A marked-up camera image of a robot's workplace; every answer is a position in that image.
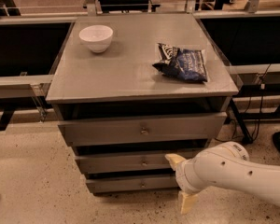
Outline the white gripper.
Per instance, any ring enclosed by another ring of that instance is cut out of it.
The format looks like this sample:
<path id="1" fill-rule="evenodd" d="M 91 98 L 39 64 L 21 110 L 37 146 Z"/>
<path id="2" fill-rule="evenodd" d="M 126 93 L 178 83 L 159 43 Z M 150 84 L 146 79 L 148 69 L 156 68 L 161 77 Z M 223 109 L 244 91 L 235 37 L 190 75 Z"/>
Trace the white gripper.
<path id="1" fill-rule="evenodd" d="M 180 214 L 187 214 L 198 200 L 198 193 L 202 190 L 202 182 L 194 172 L 194 166 L 191 160 L 185 160 L 184 157 L 170 153 L 165 155 L 171 168 L 175 171 L 175 179 L 178 186 L 183 190 L 178 193 L 178 203 Z"/>

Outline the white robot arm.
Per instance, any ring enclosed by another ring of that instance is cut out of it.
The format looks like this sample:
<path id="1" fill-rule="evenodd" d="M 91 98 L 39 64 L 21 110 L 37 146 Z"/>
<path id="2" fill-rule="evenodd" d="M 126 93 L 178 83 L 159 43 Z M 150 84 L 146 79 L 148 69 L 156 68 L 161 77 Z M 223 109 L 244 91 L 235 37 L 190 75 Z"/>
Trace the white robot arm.
<path id="1" fill-rule="evenodd" d="M 232 189 L 254 195 L 280 207 L 280 166 L 251 162 L 246 149 L 225 142 L 186 159 L 178 154 L 165 156 L 175 171 L 180 191 L 180 213 L 186 214 L 208 187 Z"/>

